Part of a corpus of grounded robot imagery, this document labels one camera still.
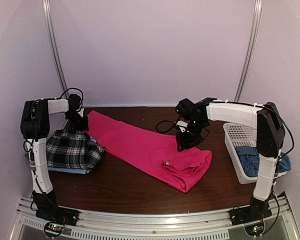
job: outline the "pink clothing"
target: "pink clothing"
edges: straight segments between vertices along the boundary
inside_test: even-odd
[[[144,130],[96,111],[88,114],[87,132],[106,151],[141,171],[187,193],[206,173],[211,151],[177,151],[175,136]]]

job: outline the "pink towel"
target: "pink towel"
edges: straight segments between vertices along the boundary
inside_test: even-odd
[[[175,136],[144,130],[96,111],[88,114],[87,132],[106,151],[141,171],[187,193],[206,173],[211,151],[177,151]]]

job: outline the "white plastic basket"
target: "white plastic basket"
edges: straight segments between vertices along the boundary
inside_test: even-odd
[[[257,181],[257,177],[249,177],[245,174],[245,171],[241,165],[235,147],[249,146],[255,147],[257,145],[257,130],[248,126],[236,124],[236,123],[225,123],[224,129],[224,142],[228,152],[230,154],[236,175],[241,184],[250,184]],[[278,177],[287,174],[287,172],[281,172]]]

